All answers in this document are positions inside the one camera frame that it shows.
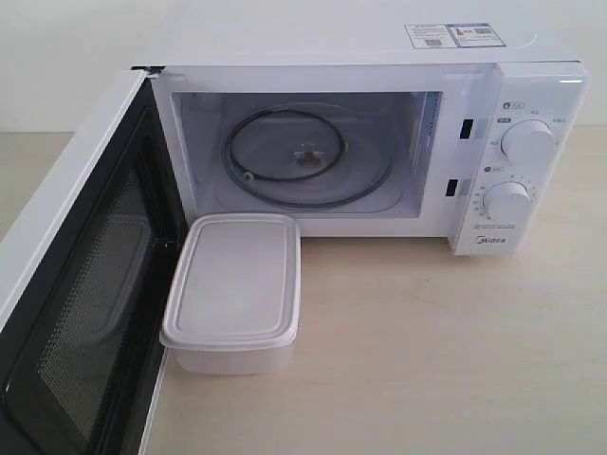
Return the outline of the clear plastic food container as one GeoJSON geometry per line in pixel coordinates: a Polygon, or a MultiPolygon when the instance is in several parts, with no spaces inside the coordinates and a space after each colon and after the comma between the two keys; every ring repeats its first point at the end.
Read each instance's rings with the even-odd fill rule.
{"type": "Polygon", "coordinates": [[[301,234],[282,214],[195,220],[181,250],[160,341],[189,373],[272,373],[294,355],[301,234]]]}

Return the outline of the white microwave door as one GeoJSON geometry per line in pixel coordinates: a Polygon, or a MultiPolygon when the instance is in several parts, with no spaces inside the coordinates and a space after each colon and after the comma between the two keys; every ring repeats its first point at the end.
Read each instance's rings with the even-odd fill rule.
{"type": "Polygon", "coordinates": [[[154,91],[121,72],[1,243],[1,450],[139,454],[188,224],[154,91]]]}

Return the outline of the white microwave oven body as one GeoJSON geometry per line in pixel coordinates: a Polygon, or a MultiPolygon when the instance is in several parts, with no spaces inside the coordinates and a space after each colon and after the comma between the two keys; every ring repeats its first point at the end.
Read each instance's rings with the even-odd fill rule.
{"type": "Polygon", "coordinates": [[[186,220],[266,212],[305,237],[437,237],[458,255],[519,249],[589,76],[561,40],[513,1],[188,1],[167,16],[136,67],[158,67],[154,91],[186,220]],[[488,23],[503,47],[416,49],[406,25],[488,23]],[[239,189],[222,164],[231,128],[291,102],[371,116],[395,146],[383,185],[357,202],[295,210],[239,189]],[[548,159],[511,162],[501,139],[537,119],[548,159]],[[490,219],[483,196],[525,186],[519,222],[490,219]]]}

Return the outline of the glass turntable plate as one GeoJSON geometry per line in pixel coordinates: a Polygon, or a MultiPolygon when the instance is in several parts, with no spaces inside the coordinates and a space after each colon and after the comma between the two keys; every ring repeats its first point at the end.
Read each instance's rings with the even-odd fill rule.
{"type": "Polygon", "coordinates": [[[270,205],[342,207],[370,195],[395,166],[395,146],[369,115],[326,102],[257,110],[235,124],[222,147],[230,180],[270,205]]]}

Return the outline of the lower white timer knob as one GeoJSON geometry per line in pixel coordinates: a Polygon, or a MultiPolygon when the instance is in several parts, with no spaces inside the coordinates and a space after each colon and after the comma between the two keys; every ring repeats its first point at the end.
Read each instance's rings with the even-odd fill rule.
{"type": "Polygon", "coordinates": [[[524,220],[531,206],[527,189],[518,182],[495,185],[484,194],[482,202],[490,219],[512,223],[524,220]]]}

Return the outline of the upper white control knob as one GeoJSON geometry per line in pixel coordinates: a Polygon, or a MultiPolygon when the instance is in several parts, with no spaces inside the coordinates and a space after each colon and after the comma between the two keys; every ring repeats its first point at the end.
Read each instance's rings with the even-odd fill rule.
{"type": "Polygon", "coordinates": [[[524,120],[510,127],[501,139],[501,149],[511,162],[548,159],[556,151],[549,127],[537,119],[524,120]]]}

